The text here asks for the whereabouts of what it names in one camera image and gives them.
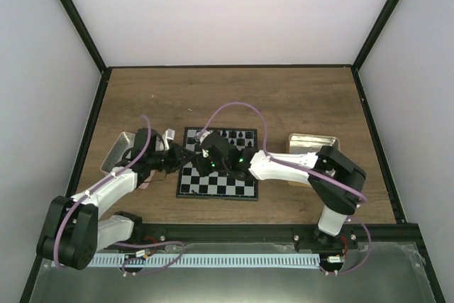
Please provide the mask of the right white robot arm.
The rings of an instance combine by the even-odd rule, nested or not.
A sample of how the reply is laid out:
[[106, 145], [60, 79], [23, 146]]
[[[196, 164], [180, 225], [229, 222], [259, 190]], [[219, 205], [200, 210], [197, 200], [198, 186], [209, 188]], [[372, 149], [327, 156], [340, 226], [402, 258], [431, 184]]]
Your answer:
[[244, 182], [281, 180], [309, 185], [323, 202], [315, 230], [316, 242], [323, 248], [339, 242], [344, 223], [366, 201], [362, 193], [366, 172], [332, 146], [303, 154], [270, 153], [253, 147], [240, 150], [209, 131], [199, 133], [196, 142], [201, 154], [195, 168], [202, 176], [220, 171]]

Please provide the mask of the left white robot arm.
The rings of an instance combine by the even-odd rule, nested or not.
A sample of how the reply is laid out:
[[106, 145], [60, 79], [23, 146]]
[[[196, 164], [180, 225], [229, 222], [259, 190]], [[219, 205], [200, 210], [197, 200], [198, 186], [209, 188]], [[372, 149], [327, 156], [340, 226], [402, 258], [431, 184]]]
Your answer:
[[141, 128], [101, 180], [71, 197], [54, 198], [37, 242], [37, 255], [58, 268], [83, 270], [97, 252], [110, 246], [135, 249], [140, 259], [166, 246], [164, 241], [144, 244], [143, 220], [135, 214], [119, 211], [108, 219], [102, 216], [119, 199], [147, 187], [156, 172], [169, 174], [186, 163], [190, 153], [174, 139], [172, 129], [159, 134]]

